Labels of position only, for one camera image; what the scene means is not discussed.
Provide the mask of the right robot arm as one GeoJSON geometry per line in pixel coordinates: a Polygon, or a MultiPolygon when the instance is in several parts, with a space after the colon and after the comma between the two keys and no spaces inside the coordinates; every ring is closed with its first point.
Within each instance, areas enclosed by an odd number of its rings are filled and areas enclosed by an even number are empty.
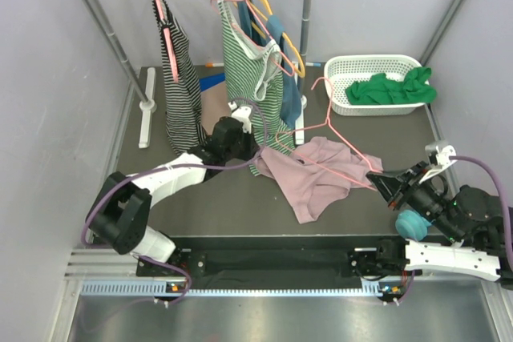
{"type": "Polygon", "coordinates": [[[512,289],[512,209],[501,195],[469,185],[450,195],[446,178],[425,162],[366,177],[398,212],[398,236],[378,243],[364,273],[450,272],[512,289]]]}

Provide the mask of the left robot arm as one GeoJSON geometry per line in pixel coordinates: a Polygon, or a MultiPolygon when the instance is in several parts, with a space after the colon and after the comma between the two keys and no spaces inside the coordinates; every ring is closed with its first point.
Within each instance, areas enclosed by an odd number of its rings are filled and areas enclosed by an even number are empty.
{"type": "Polygon", "coordinates": [[[228,170],[226,163],[233,159],[252,161],[259,150],[250,118],[238,111],[223,117],[204,143],[171,162],[134,175],[110,174],[87,215],[83,234],[91,231],[118,254],[151,259],[163,274],[173,275],[182,257],[167,235],[148,225],[151,209],[228,170]]]}

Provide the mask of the yellow hanger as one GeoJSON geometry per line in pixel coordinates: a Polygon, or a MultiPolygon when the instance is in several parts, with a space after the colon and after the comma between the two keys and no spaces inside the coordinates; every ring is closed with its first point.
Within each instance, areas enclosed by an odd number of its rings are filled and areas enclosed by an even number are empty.
{"type": "Polygon", "coordinates": [[[274,12],[269,0],[232,0],[238,10],[246,5],[246,10],[253,19],[249,18],[249,30],[256,32],[261,40],[273,40],[281,52],[278,67],[289,77],[305,77],[305,62],[300,51],[294,46],[278,15],[274,12]]]}

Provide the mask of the pink tank top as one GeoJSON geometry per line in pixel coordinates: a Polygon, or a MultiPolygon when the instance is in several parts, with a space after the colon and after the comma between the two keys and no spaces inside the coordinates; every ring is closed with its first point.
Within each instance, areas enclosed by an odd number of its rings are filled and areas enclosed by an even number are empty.
{"type": "Polygon", "coordinates": [[[318,220],[333,202],[345,199],[351,190],[371,188],[366,174],[383,171],[382,160],[359,157],[341,142],[314,137],[289,155],[264,148],[256,169],[277,182],[298,223],[318,220]]]}

